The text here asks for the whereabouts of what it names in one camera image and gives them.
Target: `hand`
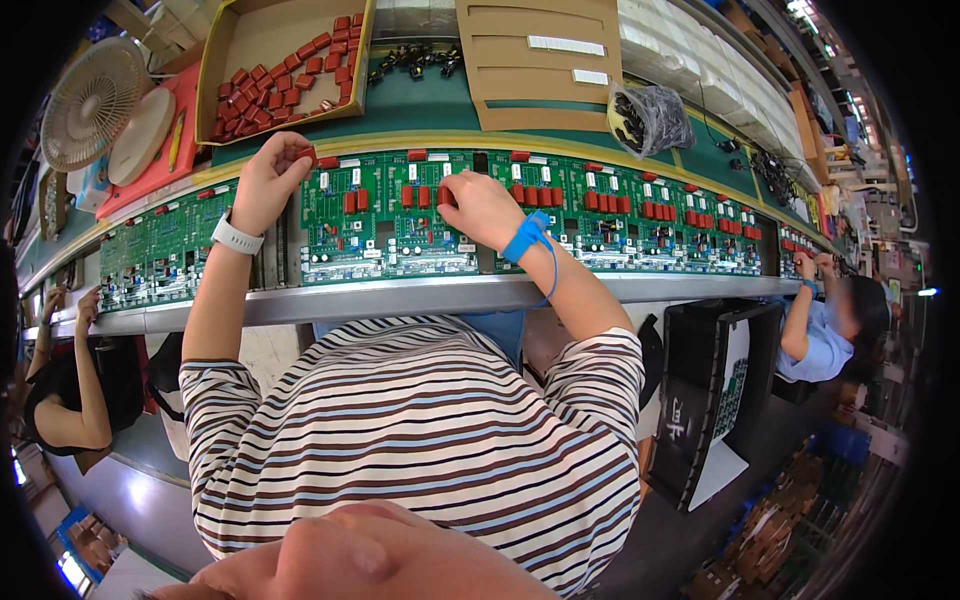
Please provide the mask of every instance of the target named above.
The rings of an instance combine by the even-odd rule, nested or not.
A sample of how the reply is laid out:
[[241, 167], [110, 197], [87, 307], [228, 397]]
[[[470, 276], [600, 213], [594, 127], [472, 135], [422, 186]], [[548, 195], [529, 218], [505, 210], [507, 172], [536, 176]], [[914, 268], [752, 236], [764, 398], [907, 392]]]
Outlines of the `hand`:
[[813, 264], [817, 265], [817, 268], [820, 269], [820, 276], [823, 279], [834, 278], [832, 254], [828, 252], [820, 252], [817, 254], [817, 257], [813, 259]]
[[437, 210], [452, 227], [487, 248], [503, 252], [526, 215], [499, 181], [486, 175], [463, 171], [440, 181], [451, 192], [457, 206], [441, 204]]
[[43, 299], [43, 323], [50, 323], [50, 316], [57, 310], [57, 304], [63, 300], [66, 290], [60, 286], [52, 287], [47, 290], [47, 295]]
[[793, 261], [797, 263], [797, 273], [804, 279], [812, 281], [813, 273], [816, 271], [816, 265], [813, 264], [813, 259], [803, 252], [794, 252]]
[[294, 154], [310, 142], [299, 133], [277, 132], [240, 169], [230, 224], [248, 235], [261, 235], [276, 221], [290, 194], [310, 173], [309, 158]]
[[74, 325], [73, 332], [75, 338], [86, 339], [86, 334], [90, 331], [90, 324], [97, 318], [97, 302], [99, 301], [100, 288], [95, 287], [77, 302], [77, 322]]

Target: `hair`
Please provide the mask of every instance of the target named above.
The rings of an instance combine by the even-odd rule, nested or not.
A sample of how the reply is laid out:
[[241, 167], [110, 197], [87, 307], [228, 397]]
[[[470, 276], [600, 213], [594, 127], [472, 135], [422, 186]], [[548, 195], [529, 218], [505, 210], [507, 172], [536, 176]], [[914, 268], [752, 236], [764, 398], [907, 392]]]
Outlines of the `hair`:
[[890, 311], [883, 286], [869, 277], [857, 275], [848, 278], [853, 317], [860, 323], [860, 331], [853, 337], [853, 358], [844, 365], [843, 374], [858, 383], [870, 383], [876, 374], [877, 349], [890, 328]]

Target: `blue wrist strap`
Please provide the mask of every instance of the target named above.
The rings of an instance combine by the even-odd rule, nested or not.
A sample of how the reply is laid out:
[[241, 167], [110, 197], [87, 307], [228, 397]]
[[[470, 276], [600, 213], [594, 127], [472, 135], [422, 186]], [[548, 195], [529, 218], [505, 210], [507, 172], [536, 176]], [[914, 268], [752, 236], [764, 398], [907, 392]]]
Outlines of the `blue wrist strap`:
[[810, 288], [810, 291], [813, 292], [813, 298], [816, 299], [817, 294], [820, 293], [817, 291], [817, 284], [814, 283], [813, 281], [810, 281], [809, 279], [804, 279], [804, 285]]
[[523, 223], [520, 224], [520, 227], [517, 228], [514, 239], [510, 240], [510, 243], [507, 244], [507, 247], [503, 249], [503, 252], [501, 252], [504, 258], [514, 264], [517, 264], [517, 262], [520, 260], [520, 257], [527, 252], [527, 249], [537, 242], [541, 242], [550, 251], [550, 255], [553, 256], [553, 286], [550, 288], [550, 293], [546, 295], [543, 301], [533, 308], [541, 308], [542, 306], [546, 306], [547, 302], [550, 300], [550, 297], [553, 296], [554, 291], [557, 289], [557, 255], [553, 250], [553, 244], [550, 243], [550, 240], [548, 240], [546, 235], [543, 233], [548, 225], [550, 225], [550, 217], [548, 217], [542, 210], [538, 210], [530, 214], [526, 219], [523, 220]]

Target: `white fan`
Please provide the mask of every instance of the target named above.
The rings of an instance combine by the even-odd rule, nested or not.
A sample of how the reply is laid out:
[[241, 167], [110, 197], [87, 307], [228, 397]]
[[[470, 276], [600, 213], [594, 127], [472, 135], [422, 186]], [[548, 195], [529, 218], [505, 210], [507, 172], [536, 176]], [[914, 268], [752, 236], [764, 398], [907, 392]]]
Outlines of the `white fan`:
[[77, 171], [115, 146], [108, 176], [133, 182], [149, 166], [173, 120], [176, 100], [151, 88], [143, 54], [127, 37], [108, 37], [70, 66], [50, 96], [40, 147], [57, 171]]

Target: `fan grille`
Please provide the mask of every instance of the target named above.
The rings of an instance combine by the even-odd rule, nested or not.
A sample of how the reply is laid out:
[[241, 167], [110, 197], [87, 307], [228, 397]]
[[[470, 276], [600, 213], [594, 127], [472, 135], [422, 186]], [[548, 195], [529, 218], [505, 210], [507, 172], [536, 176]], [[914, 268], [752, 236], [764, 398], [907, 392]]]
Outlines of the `fan grille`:
[[143, 55], [126, 37], [109, 37], [87, 50], [50, 96], [40, 145], [50, 166], [76, 171], [107, 152], [147, 86]]

